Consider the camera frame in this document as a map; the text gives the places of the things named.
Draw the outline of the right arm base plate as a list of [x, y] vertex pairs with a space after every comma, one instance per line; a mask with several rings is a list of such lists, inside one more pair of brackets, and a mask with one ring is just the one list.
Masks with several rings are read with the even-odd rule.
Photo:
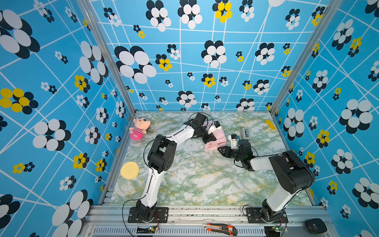
[[269, 207], [247, 207], [245, 208], [249, 224], [288, 224], [285, 210], [271, 211]]

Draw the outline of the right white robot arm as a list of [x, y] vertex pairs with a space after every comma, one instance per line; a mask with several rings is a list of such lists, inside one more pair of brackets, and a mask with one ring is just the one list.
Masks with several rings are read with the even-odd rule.
[[240, 162], [247, 171], [272, 170], [277, 177], [277, 188], [262, 203], [261, 214], [266, 222], [281, 215], [296, 194], [315, 182], [314, 174], [292, 150], [255, 156], [247, 139], [232, 139], [231, 145], [218, 148], [223, 157]]

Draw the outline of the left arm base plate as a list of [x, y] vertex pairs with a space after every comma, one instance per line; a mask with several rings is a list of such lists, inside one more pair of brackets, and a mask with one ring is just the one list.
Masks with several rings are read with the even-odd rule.
[[137, 201], [136, 206], [130, 208], [128, 223], [167, 223], [169, 208], [157, 207], [154, 204], [148, 207]]

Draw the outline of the purple wrapping paper sheet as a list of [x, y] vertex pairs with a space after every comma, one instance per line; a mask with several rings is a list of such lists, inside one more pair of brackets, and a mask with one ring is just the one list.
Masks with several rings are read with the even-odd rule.
[[224, 131], [218, 120], [206, 126], [206, 132], [202, 139], [205, 150], [217, 150], [227, 144]]

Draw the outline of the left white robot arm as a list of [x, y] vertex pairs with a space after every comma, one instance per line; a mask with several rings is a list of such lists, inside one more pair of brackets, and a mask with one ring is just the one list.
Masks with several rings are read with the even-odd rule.
[[166, 171], [172, 166], [177, 146], [192, 138], [201, 138], [204, 144], [216, 141], [214, 132], [221, 130], [217, 120], [208, 120], [207, 114], [196, 113], [178, 130], [169, 135], [157, 135], [148, 153], [149, 176], [142, 194], [137, 201], [138, 209], [153, 209], [157, 204], [158, 191]]

